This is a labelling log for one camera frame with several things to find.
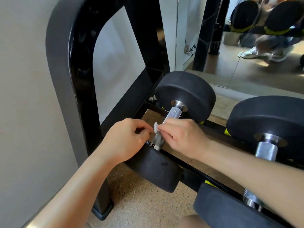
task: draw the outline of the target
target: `floor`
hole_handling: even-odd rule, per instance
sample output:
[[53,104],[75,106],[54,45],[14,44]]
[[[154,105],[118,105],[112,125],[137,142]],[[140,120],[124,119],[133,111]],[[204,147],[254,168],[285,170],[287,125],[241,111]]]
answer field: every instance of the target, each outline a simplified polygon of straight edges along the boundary
[[213,84],[233,89],[233,82],[241,80],[304,94],[304,72],[299,63],[304,54],[304,42],[294,45],[287,59],[280,63],[263,59],[239,59],[238,53],[243,49],[222,42],[219,56],[208,55],[204,72],[218,76],[219,82]]
[[[221,118],[211,115],[209,120],[225,125],[225,118],[229,116],[229,111],[231,111],[230,109],[233,108],[236,102],[232,100],[222,105],[221,102],[224,102],[225,99],[221,96],[217,96],[217,99],[219,100],[219,105],[215,106],[213,113]],[[162,123],[164,117],[154,111],[148,110],[143,116],[143,120],[153,125],[154,122]],[[239,193],[243,192],[242,186],[222,173],[196,160],[191,160],[180,155],[167,144],[164,146],[164,149],[235,191]],[[114,208],[103,222],[99,221],[91,213],[86,225],[87,228],[173,228],[177,227],[182,216],[195,214],[192,206],[196,192],[182,183],[178,184],[174,193],[167,193],[133,173],[124,164],[116,166],[111,171],[108,183],[111,197],[114,201]]]

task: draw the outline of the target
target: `yellow plastic piece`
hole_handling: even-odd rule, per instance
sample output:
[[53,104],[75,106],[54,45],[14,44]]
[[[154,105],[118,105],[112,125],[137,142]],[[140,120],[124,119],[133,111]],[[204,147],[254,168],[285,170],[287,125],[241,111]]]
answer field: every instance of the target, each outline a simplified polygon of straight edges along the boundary
[[227,129],[225,130],[224,134],[226,134],[226,135],[228,135],[228,136],[232,137],[232,136],[229,134],[229,132],[228,132],[228,130],[227,130]]
[[235,33],[243,33],[245,31],[249,30],[252,26],[253,25],[250,25],[250,26],[248,26],[248,27],[246,27],[244,29],[236,29],[232,25],[229,25],[231,32],[235,32]]
[[214,187],[216,187],[215,185],[213,185],[210,181],[207,181],[207,180],[205,180],[205,183],[207,183],[207,184],[209,184],[209,185],[211,185],[211,186],[214,186]]
[[290,31],[291,29],[286,29],[286,30],[283,30],[283,31],[272,31],[270,29],[267,28],[267,26],[264,27],[264,30],[266,32],[266,34],[270,34],[270,35],[282,35],[282,34],[285,34],[287,33],[288,31]]

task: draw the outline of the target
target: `black metal frame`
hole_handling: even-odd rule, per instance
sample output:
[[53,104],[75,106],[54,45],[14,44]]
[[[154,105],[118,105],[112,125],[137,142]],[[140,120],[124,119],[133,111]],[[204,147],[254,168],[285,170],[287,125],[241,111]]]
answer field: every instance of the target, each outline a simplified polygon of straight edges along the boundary
[[[123,6],[146,67],[100,125],[92,68],[93,51],[102,27]],[[165,39],[158,38],[161,34],[157,34],[163,30],[158,0],[60,0],[54,8],[46,35],[47,59],[79,166],[101,143],[115,122],[128,117],[142,118],[147,109],[167,115],[168,112],[156,101],[148,100],[154,95],[155,86],[169,72]],[[207,120],[201,127],[213,137],[254,153],[254,147],[226,136],[225,127],[221,125]],[[241,198],[237,192],[180,159],[164,150],[161,153],[184,167],[182,182],[193,190],[198,191],[200,184],[208,180],[224,192]],[[112,208],[113,202],[105,180],[92,211],[100,220],[104,220]],[[265,214],[284,223],[280,217],[268,211]]]

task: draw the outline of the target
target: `shoe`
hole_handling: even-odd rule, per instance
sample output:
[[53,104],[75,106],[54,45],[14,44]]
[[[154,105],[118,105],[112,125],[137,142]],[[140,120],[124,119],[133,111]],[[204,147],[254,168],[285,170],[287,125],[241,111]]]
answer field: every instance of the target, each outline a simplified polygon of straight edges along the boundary
[[287,56],[291,53],[291,51],[293,50],[293,45],[292,46],[289,46],[287,48],[282,48],[282,49],[278,49],[276,50],[272,57],[270,58],[270,61],[273,61],[273,62],[282,62],[284,61]]
[[253,47],[252,49],[246,51],[246,52],[239,52],[237,55],[238,57],[242,57],[244,59],[253,59],[256,57],[264,57],[267,53],[259,53],[259,51],[256,49],[256,47]]

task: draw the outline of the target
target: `reflected floor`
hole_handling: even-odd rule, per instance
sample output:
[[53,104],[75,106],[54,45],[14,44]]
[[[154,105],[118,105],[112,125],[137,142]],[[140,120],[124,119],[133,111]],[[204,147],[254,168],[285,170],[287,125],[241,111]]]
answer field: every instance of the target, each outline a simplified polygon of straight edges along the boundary
[[211,84],[233,89],[235,82],[246,81],[304,94],[304,72],[299,62],[304,54],[304,42],[294,45],[293,51],[280,63],[263,59],[239,59],[237,56],[242,49],[221,43],[218,56],[208,55],[204,72],[216,75]]

